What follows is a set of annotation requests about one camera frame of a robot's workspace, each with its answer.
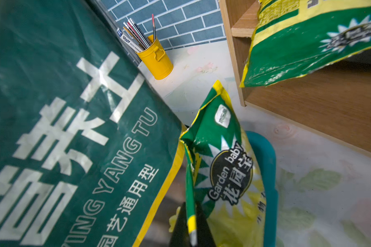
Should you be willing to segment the yellow green fertilizer bag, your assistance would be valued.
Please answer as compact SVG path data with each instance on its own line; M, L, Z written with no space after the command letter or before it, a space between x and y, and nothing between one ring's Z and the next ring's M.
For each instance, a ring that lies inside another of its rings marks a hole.
M185 208L191 246L200 246L197 206L216 246L263 246L267 199L261 170L219 81L179 139L187 159Z
M371 49L371 1L260 1L241 87L306 76Z

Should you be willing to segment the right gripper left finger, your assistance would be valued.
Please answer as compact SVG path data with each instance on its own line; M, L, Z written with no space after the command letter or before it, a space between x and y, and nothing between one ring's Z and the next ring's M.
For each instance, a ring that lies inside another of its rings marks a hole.
M187 214L185 202L178 210L169 247L190 247L190 237L187 226Z

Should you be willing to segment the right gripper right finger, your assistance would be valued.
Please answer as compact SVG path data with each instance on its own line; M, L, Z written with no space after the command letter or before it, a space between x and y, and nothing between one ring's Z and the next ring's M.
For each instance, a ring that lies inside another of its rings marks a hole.
M196 229L198 247L216 247L204 211L199 202L196 202Z

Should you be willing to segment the dark green soil bag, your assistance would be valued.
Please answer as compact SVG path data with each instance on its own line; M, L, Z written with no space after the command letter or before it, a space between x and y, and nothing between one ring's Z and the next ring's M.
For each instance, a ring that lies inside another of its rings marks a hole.
M181 130L95 1L0 1L0 247L138 247Z

